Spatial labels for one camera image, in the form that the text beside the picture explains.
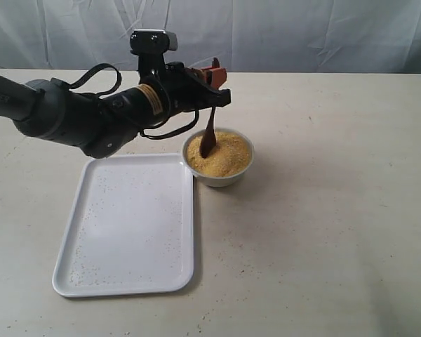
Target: table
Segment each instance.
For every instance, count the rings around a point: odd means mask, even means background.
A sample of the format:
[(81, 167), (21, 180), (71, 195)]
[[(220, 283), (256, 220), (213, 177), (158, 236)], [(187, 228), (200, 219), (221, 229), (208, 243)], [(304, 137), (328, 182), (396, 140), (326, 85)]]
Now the table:
[[(113, 80), (104, 72), (84, 90)], [(123, 87), (137, 80), (123, 73)], [(245, 133), (255, 163), (227, 189), (196, 185), (196, 272), (169, 295), (54, 292), (89, 158), (0, 118), (0, 336), (421, 337), (421, 75), (230, 74), (227, 87), (233, 103), (215, 123)], [(119, 153), (177, 152), (185, 137)]]

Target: white tray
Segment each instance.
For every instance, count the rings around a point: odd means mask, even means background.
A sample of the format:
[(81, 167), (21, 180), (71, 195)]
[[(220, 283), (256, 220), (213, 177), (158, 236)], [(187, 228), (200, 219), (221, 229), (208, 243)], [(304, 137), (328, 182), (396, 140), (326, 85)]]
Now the white tray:
[(176, 291), (193, 267), (193, 180), (179, 154), (85, 166), (53, 273), (60, 295)]

